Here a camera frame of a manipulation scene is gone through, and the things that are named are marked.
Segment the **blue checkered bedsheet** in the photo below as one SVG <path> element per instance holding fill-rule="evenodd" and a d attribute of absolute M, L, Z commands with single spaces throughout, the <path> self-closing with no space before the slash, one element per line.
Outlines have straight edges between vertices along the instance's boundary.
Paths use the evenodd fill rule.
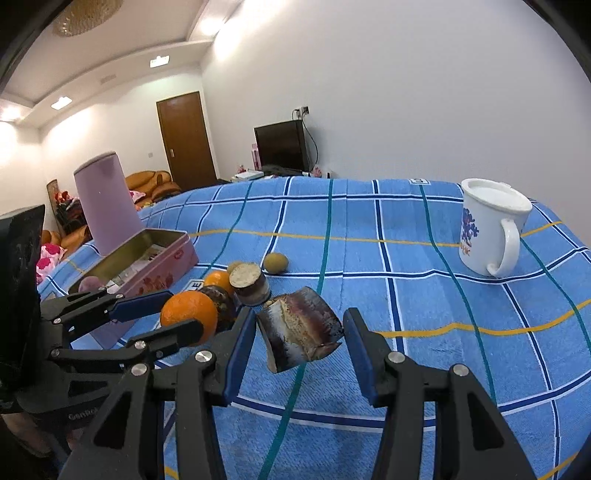
<path fill-rule="evenodd" d="M 371 329 L 418 363 L 468 365 L 539 478 L 559 476 L 591 432 L 591 257 L 539 203 L 517 267 L 503 280 L 481 277 L 460 261 L 462 191 L 454 183 L 283 178 L 194 190 L 140 216 L 148 227 L 191 234 L 200 263 L 173 286 L 175 293 L 208 269 L 282 252 L 289 272 L 269 275 L 274 294 L 321 289 L 340 318 L 357 307 Z M 40 285 L 42 298 L 64 294 L 99 260 L 92 243 L 83 246 Z M 146 317 L 126 338 L 157 326 L 157 316 Z M 98 348 L 88 336 L 77 346 Z M 215 410 L 230 480 L 258 477 L 295 375 L 296 369 L 269 372 L 257 333 L 239 397 Z M 361 396 L 343 345 L 307 365 L 269 478 L 369 479 L 384 416 Z M 174 419 L 174 404 L 167 404 L 169 479 L 177 478 Z M 432 472 L 432 408 L 425 412 L 424 444 L 421 479 Z"/>

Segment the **white wall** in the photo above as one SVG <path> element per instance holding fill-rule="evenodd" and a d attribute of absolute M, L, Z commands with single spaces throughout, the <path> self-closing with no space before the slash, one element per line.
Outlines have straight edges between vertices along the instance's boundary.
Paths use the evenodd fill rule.
<path fill-rule="evenodd" d="M 117 152 L 125 175 L 141 170 L 170 171 L 156 102 L 195 91 L 202 94 L 209 129 L 197 66 L 167 70 L 116 86 L 66 111 L 41 130 L 47 180 L 57 179 L 60 189 L 76 192 L 74 170 L 109 150 Z M 215 166 L 211 143 L 210 147 Z"/>
<path fill-rule="evenodd" d="M 56 229 L 36 129 L 0 122 L 0 214 L 45 204 L 44 227 Z"/>
<path fill-rule="evenodd" d="M 521 0 L 245 0 L 202 70 L 223 178 L 308 105 L 339 177 L 503 180 L 591 244 L 591 84 Z"/>

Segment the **mug handle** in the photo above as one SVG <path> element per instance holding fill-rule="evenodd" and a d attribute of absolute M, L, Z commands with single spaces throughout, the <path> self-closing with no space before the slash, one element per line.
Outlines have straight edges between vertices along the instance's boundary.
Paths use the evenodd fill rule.
<path fill-rule="evenodd" d="M 519 258 L 519 230 L 515 222 L 510 218 L 503 218 L 501 226 L 505 231 L 505 253 L 500 265 L 489 263 L 486 266 L 488 273 L 493 277 L 506 277 L 517 264 Z"/>

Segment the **mug lid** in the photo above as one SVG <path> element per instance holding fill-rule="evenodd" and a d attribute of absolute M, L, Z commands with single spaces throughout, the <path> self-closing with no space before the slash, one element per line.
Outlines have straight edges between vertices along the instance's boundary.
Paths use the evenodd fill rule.
<path fill-rule="evenodd" d="M 462 180 L 464 193 L 496 210 L 509 213 L 529 213 L 530 200 L 506 183 L 485 179 Z"/>

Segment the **pink tin box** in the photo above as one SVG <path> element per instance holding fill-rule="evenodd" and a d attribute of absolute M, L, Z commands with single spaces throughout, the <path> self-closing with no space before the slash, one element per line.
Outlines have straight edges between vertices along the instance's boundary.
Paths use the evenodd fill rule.
<path fill-rule="evenodd" d="M 86 272 L 69 293 L 77 293 L 85 277 L 98 277 L 110 293 L 135 297 L 166 290 L 198 262 L 187 232 L 144 229 Z M 117 320 L 97 328 L 91 335 L 105 348 L 112 348 L 135 322 Z"/>

